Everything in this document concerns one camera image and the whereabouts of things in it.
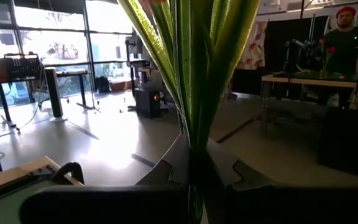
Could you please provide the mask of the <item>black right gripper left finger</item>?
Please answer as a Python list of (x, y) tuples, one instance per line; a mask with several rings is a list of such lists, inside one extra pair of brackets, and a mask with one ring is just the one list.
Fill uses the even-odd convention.
[(44, 188), (24, 200), (22, 224), (190, 224), (188, 136), (134, 185)]

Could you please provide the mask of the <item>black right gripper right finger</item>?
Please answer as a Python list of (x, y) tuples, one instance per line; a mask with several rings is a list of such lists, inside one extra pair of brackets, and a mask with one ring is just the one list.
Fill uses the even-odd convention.
[(358, 224), (358, 187), (281, 184), (210, 139), (209, 224)]

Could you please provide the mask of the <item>small-bloom orange flower bunch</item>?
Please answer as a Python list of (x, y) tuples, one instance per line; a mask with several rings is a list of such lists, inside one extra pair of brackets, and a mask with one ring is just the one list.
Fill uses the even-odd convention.
[(209, 133), (260, 0), (117, 0), (140, 36), (188, 138), (186, 224), (200, 224)]

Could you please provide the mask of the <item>red flower in vase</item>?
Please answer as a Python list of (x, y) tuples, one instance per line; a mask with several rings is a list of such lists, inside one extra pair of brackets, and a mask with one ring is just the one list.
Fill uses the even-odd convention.
[(334, 74), (328, 71), (327, 66), (333, 53), (335, 53), (336, 48), (324, 39), (319, 39), (319, 46), (321, 50), (321, 60), (323, 63), (320, 76), (321, 78), (333, 79)]

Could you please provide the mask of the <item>large black box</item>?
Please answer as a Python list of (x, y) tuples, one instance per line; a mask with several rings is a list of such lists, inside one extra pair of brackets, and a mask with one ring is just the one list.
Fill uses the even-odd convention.
[(358, 110), (326, 111), (317, 162), (358, 176)]

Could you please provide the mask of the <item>black computer tower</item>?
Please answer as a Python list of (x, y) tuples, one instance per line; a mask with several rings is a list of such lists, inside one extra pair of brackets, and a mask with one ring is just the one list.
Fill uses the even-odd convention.
[(135, 89), (137, 114), (146, 118), (158, 118), (161, 114), (160, 92), (153, 89)]

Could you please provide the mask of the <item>black backpack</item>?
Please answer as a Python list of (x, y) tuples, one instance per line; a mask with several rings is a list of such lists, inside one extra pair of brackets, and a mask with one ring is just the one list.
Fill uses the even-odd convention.
[(97, 77), (95, 79), (95, 82), (96, 82), (96, 88), (99, 93), (110, 92), (109, 80), (106, 77), (104, 76)]

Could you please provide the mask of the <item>background wooden table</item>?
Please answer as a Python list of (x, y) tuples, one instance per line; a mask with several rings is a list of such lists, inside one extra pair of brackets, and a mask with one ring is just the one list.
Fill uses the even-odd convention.
[(270, 115), (274, 111), (289, 111), (292, 113), (309, 113), (311, 115), (322, 116), (328, 106), (314, 105), (301, 101), (288, 101), (271, 99), (271, 91), (274, 83), (284, 83), (286, 85), (316, 85), (328, 87), (353, 88), (355, 94), (358, 92), (358, 81), (324, 80), (310, 78), (285, 78), (277, 75), (266, 75), (262, 77), (261, 87), (261, 112), (260, 112), (260, 133), (266, 137)]

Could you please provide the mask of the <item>grey column stand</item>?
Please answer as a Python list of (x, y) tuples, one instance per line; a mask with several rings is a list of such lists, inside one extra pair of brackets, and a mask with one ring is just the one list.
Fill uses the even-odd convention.
[(49, 99), (52, 107), (52, 118), (50, 118), (50, 122), (64, 122), (67, 119), (63, 115), (60, 93), (58, 90), (56, 69), (53, 67), (45, 68), (45, 79), (47, 82)]

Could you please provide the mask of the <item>black standing desk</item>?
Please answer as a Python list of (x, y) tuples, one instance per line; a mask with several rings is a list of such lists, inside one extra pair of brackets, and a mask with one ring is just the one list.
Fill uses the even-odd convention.
[(4, 111), (4, 115), (0, 115), (1, 124), (8, 125), (10, 133), (14, 133), (14, 132), (20, 133), (22, 128), (26, 127), (28, 124), (30, 124), (33, 121), (33, 119), (35, 118), (35, 116), (37, 115), (37, 112), (39, 110), (38, 106), (36, 106), (35, 111), (33, 112), (33, 115), (31, 117), (31, 119), (28, 120), (28, 122), (26, 122), (22, 126), (18, 126), (11, 119), (11, 115), (9, 113), (9, 107), (7, 105), (6, 94), (4, 92), (2, 83), (0, 83), (0, 100), (1, 100), (1, 103), (2, 103), (3, 111)]
[(88, 106), (86, 104), (85, 76), (89, 75), (89, 74), (90, 74), (89, 71), (83, 70), (83, 69), (57, 72), (58, 78), (77, 77), (78, 84), (80, 87), (80, 95), (81, 95), (81, 103), (77, 103), (77, 105), (83, 107), (84, 110), (93, 110), (94, 109), (94, 102), (93, 102), (92, 106)]

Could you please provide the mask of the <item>black backdrop curtain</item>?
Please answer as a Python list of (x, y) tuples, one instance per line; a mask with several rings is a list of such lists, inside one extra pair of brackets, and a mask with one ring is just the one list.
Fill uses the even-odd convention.
[(319, 71), (322, 62), (308, 55), (299, 45), (287, 43), (291, 40), (318, 42), (324, 35), (326, 16), (270, 21), (265, 36), (265, 71), (297, 72), (299, 68)]

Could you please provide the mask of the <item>floral patterned curtain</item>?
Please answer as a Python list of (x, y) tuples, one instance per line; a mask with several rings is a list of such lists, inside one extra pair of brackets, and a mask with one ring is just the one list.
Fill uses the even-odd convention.
[(265, 35), (267, 21), (254, 22), (237, 69), (256, 70), (265, 67)]

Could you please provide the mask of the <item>person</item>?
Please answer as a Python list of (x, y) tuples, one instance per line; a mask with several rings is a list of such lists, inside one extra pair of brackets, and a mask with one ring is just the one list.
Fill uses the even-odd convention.
[(329, 73), (344, 76), (356, 74), (358, 61), (358, 27), (354, 25), (356, 10), (345, 6), (336, 13), (337, 28), (323, 36), (324, 57), (327, 49), (334, 48), (326, 62)]

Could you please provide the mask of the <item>black equipment rack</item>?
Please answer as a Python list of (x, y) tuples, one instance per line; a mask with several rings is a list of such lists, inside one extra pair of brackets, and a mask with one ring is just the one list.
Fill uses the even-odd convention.
[(43, 68), (39, 56), (28, 54), (4, 54), (0, 58), (0, 83), (38, 80)]

